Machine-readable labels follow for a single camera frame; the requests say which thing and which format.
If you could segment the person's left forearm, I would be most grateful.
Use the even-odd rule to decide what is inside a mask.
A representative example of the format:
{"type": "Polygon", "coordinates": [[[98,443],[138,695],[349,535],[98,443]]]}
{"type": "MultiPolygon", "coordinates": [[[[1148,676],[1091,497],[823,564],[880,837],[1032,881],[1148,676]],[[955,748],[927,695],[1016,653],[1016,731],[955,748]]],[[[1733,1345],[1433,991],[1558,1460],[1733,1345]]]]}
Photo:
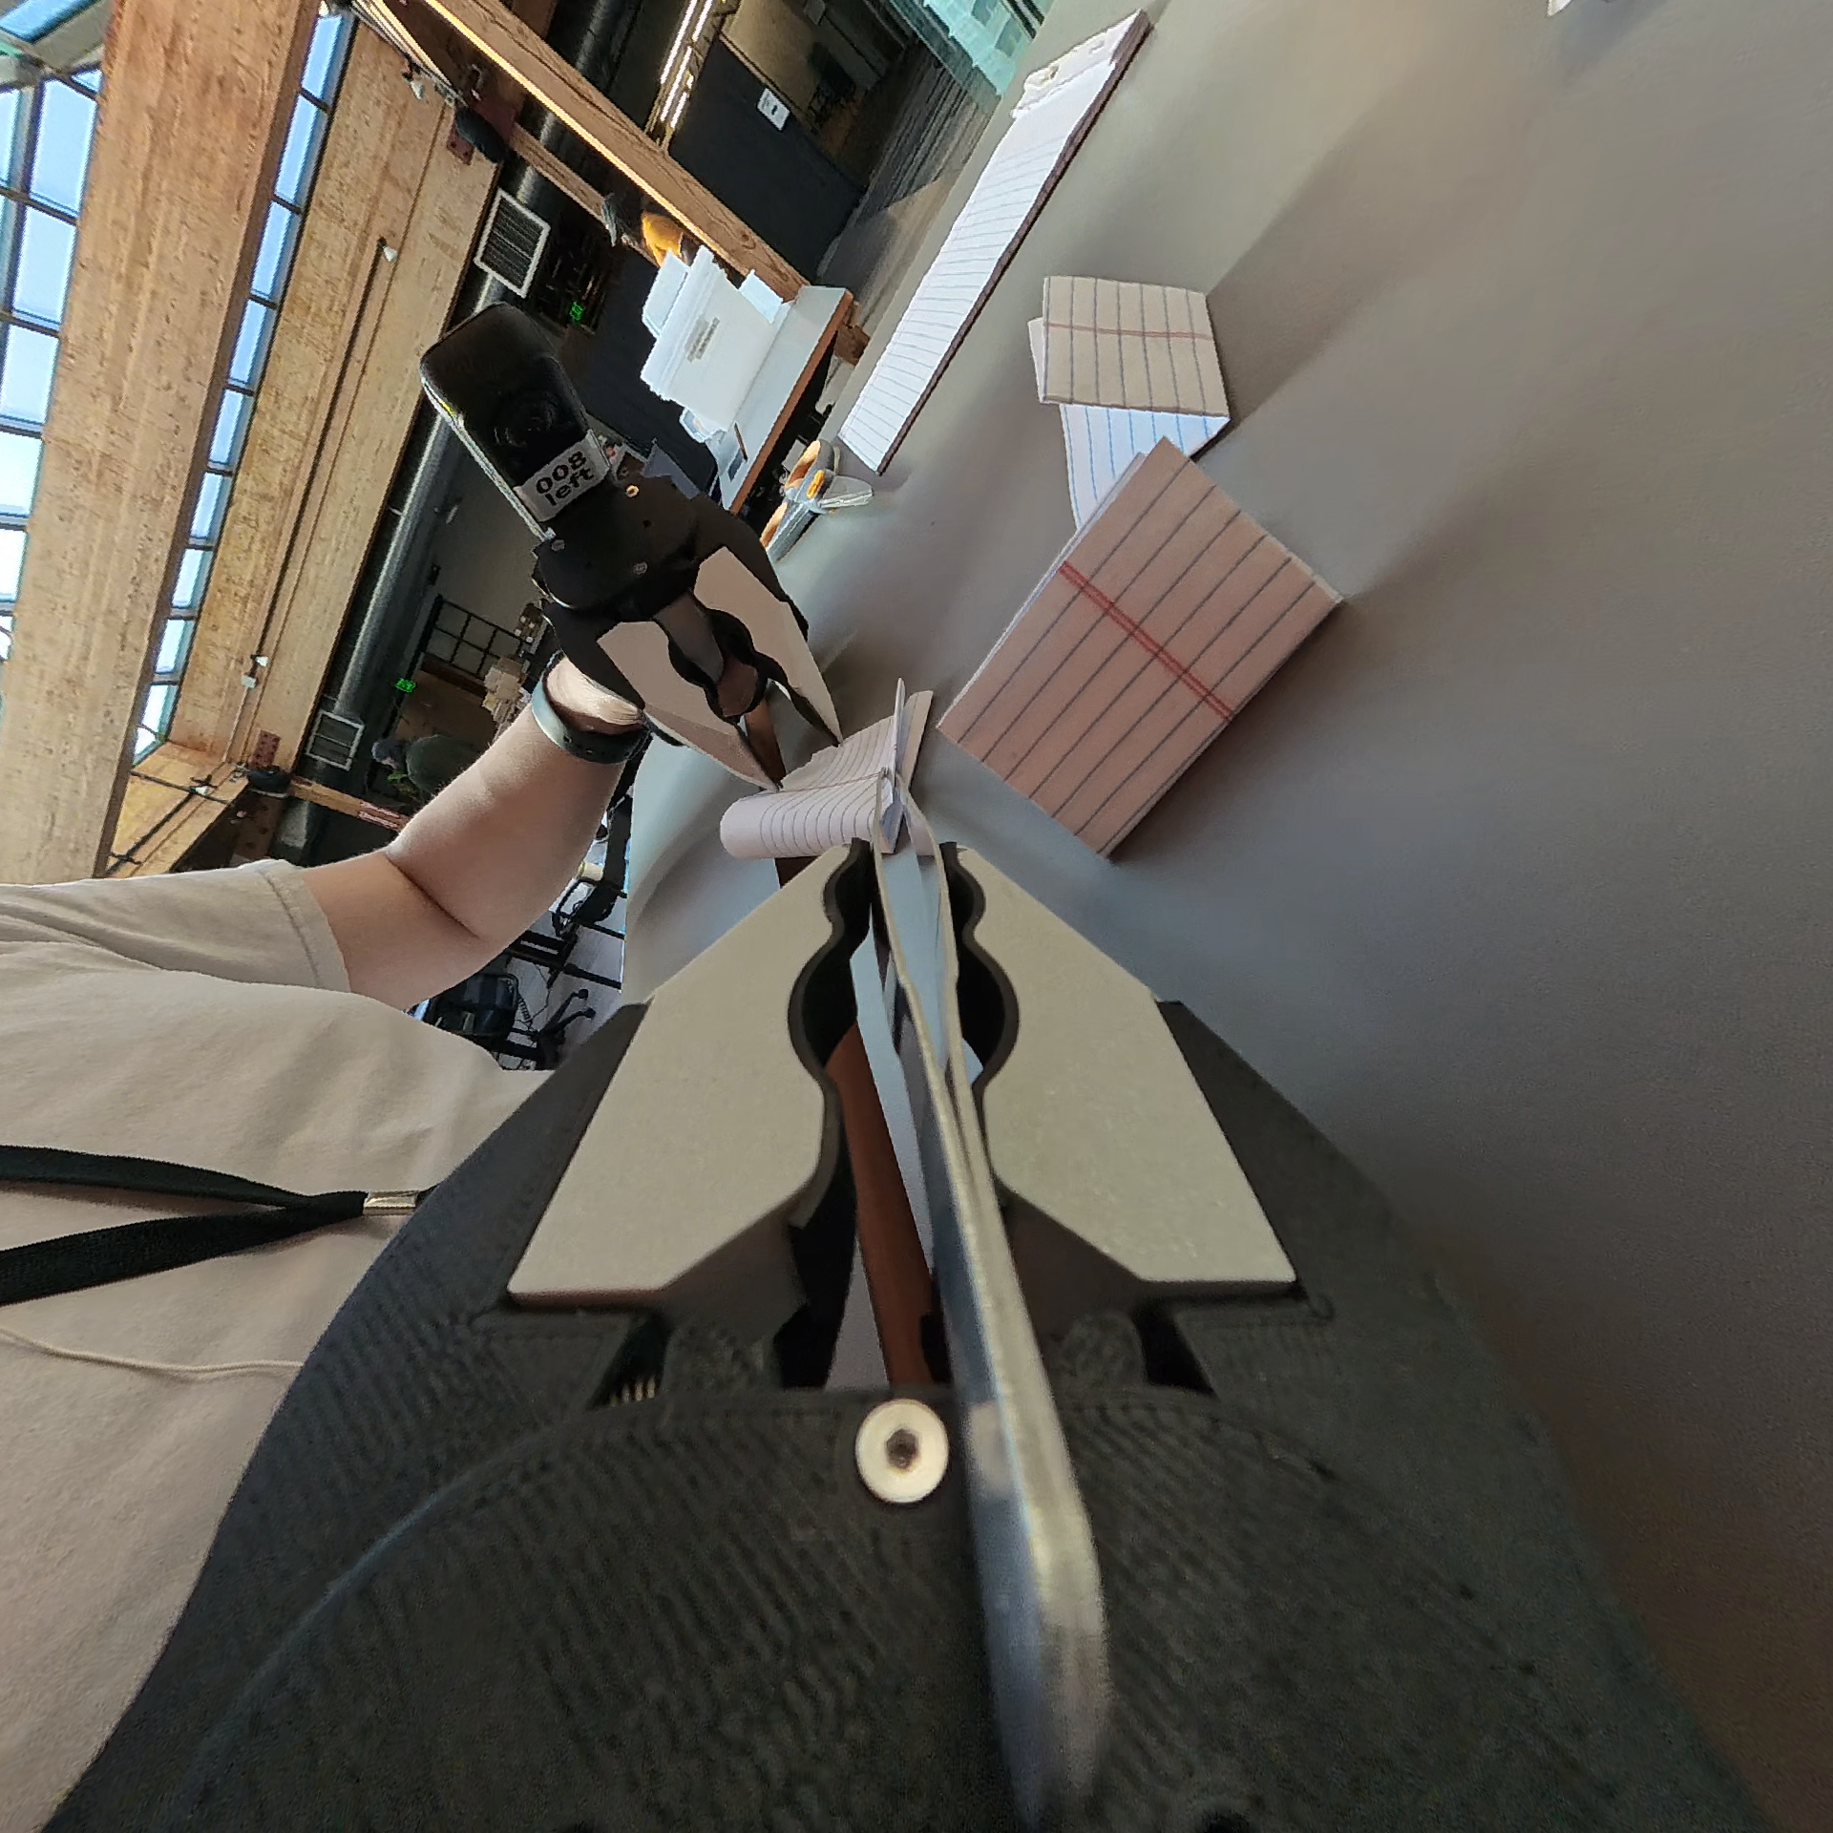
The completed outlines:
{"type": "Polygon", "coordinates": [[[380,852],[305,871],[349,989],[391,1010],[492,965],[574,881],[625,763],[515,720],[380,852]]]}

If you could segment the long lined legal pad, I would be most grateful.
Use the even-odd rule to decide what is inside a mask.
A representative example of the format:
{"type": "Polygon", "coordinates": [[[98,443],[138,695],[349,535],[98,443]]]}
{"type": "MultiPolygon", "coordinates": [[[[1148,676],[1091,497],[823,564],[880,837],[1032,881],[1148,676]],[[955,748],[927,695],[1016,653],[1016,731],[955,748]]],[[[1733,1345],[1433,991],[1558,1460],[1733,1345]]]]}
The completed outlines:
{"type": "Polygon", "coordinates": [[[1016,258],[1022,235],[1032,228],[1039,208],[1049,201],[1059,179],[1071,173],[1073,149],[1088,144],[1091,118],[1104,111],[1148,38],[1153,19],[1125,13],[1022,83],[1009,131],[997,133],[989,173],[951,218],[913,306],[880,333],[880,351],[842,425],[842,447],[866,470],[880,478],[907,447],[942,372],[965,348],[974,309],[997,286],[1007,264],[1016,258]]]}

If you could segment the lined paper sheet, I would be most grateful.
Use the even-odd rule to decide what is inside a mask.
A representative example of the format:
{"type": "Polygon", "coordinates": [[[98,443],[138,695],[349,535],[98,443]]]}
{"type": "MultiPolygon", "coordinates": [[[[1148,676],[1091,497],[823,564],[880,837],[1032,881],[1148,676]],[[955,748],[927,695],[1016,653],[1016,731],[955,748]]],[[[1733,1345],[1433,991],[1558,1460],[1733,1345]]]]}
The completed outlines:
{"type": "Polygon", "coordinates": [[[1133,455],[942,735],[1112,861],[1339,596],[1183,447],[1133,455]]]}
{"type": "Polygon", "coordinates": [[[732,798],[721,812],[729,861],[823,861],[829,848],[870,841],[880,852],[932,861],[932,829],[913,798],[913,770],[927,735],[932,695],[907,695],[893,714],[810,763],[789,770],[774,792],[732,798]]]}

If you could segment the wooden beam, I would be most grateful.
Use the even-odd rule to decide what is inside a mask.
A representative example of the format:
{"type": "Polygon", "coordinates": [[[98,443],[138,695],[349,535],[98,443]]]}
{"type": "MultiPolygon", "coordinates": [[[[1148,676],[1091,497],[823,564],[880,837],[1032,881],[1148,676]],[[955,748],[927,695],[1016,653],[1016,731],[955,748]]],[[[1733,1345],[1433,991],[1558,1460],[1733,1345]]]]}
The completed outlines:
{"type": "Polygon", "coordinates": [[[739,226],[693,173],[679,173],[632,118],[625,118],[515,13],[497,0],[427,0],[427,13],[451,26],[490,66],[497,66],[526,99],[541,99],[562,131],[574,131],[605,167],[618,167],[732,274],[759,274],[783,300],[804,286],[804,274],[750,226],[739,226]]]}

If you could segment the grey table with black legs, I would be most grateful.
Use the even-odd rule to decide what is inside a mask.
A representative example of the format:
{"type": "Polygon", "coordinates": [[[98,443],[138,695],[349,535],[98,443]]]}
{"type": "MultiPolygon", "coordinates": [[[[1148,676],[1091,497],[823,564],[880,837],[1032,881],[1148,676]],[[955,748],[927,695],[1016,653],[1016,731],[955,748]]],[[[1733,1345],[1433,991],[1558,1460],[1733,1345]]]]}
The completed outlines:
{"type": "Polygon", "coordinates": [[[844,286],[801,286],[783,326],[768,327],[768,351],[747,384],[747,398],[721,433],[708,433],[719,456],[719,505],[747,513],[747,497],[774,478],[783,447],[810,420],[829,366],[849,366],[866,351],[860,300],[844,286]]]}

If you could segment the white grid-creased folded paper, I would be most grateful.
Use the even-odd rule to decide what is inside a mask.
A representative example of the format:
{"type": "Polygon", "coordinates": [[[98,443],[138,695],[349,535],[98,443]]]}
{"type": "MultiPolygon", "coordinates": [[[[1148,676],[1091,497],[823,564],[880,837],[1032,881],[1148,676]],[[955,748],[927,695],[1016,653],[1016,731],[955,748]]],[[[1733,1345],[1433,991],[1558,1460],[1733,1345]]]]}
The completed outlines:
{"type": "Polygon", "coordinates": [[[1229,432],[1229,384],[1197,286],[1045,274],[1026,326],[1039,403],[1063,420],[1071,513],[1088,526],[1115,478],[1229,432]]]}

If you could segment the window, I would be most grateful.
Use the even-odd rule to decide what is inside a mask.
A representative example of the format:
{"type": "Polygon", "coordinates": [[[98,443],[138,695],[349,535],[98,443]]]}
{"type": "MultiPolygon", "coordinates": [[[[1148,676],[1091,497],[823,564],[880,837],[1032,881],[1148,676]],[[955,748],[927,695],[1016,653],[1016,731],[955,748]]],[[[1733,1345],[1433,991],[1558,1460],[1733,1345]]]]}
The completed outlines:
{"type": "Polygon", "coordinates": [[[98,72],[47,79],[0,99],[0,603],[11,629],[78,218],[98,124],[98,72]]]}

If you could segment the white vent grille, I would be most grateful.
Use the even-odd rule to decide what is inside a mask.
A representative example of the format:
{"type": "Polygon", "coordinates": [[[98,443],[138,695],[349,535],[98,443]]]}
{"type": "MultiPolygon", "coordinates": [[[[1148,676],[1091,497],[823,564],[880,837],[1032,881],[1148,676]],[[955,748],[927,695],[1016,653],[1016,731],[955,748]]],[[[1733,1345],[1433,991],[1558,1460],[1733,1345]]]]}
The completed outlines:
{"type": "Polygon", "coordinates": [[[505,292],[526,300],[549,226],[515,196],[492,190],[470,264],[505,292]]]}

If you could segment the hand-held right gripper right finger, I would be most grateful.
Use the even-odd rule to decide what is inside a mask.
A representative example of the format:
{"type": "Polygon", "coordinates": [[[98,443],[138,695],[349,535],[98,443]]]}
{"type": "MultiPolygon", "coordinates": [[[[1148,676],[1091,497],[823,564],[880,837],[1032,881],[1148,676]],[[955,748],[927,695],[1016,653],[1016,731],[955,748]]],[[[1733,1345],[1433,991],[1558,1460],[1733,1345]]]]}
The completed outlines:
{"type": "Polygon", "coordinates": [[[955,1020],[1026,1311],[1297,1285],[1148,979],[948,848],[955,1020]]]}

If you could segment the metal tweezers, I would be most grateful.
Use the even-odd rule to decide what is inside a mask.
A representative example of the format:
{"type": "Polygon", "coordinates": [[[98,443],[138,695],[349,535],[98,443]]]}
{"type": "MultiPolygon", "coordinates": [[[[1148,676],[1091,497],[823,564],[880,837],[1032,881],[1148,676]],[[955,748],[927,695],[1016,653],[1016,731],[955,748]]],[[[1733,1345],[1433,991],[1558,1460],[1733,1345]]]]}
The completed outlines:
{"type": "Polygon", "coordinates": [[[1022,1825],[1071,1825],[1112,1736],[1104,1581],[968,1090],[948,852],[893,776],[874,776],[870,865],[951,1353],[997,1754],[1022,1825]]]}

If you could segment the dark wristband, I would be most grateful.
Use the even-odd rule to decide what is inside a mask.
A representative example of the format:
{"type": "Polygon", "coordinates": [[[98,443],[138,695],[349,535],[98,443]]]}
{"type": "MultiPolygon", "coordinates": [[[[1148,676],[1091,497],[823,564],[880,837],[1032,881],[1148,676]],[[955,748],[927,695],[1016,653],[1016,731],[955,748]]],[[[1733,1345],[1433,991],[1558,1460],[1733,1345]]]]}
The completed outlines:
{"type": "Polygon", "coordinates": [[[632,731],[581,731],[549,703],[544,676],[526,695],[534,731],[574,763],[605,763],[605,770],[632,770],[652,748],[652,721],[642,720],[632,731]]]}

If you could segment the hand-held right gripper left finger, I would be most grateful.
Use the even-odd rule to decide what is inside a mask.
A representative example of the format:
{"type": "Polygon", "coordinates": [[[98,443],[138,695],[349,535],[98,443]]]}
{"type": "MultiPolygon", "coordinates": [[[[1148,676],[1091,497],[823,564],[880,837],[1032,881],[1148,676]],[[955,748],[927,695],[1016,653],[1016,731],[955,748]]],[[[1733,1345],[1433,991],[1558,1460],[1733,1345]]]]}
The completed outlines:
{"type": "Polygon", "coordinates": [[[870,848],[829,848],[642,1006],[513,1307],[721,1328],[829,1386],[860,1257],[834,1058],[870,897],[870,848]]]}

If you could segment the beige shirt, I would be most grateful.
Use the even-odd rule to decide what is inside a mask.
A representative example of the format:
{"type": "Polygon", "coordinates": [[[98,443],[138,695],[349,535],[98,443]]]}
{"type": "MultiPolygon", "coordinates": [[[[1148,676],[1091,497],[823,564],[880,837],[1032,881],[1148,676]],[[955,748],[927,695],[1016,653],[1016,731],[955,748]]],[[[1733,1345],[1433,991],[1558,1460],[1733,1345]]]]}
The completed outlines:
{"type": "MultiPolygon", "coordinates": [[[[544,1074],[349,989],[305,871],[5,888],[5,1148],[286,1193],[437,1186],[544,1074]]],[[[5,1307],[0,1825],[159,1663],[292,1369],[387,1220],[5,1307]]]]}

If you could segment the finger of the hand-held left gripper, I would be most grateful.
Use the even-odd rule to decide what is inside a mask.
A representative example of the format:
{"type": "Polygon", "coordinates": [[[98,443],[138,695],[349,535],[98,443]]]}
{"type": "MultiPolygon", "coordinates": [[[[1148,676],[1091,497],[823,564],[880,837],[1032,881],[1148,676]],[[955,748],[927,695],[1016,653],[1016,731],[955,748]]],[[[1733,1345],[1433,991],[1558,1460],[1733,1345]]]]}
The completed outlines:
{"type": "Polygon", "coordinates": [[[791,614],[768,564],[747,564],[732,544],[708,554],[696,564],[696,603],[739,621],[759,661],[750,673],[768,676],[810,731],[842,741],[842,714],[823,666],[810,661],[804,617],[791,614]]]}
{"type": "Polygon", "coordinates": [[[774,666],[750,646],[739,617],[625,617],[599,635],[599,653],[655,735],[696,748],[750,789],[783,782],[783,763],[768,763],[747,735],[747,720],[768,698],[774,666]]]}

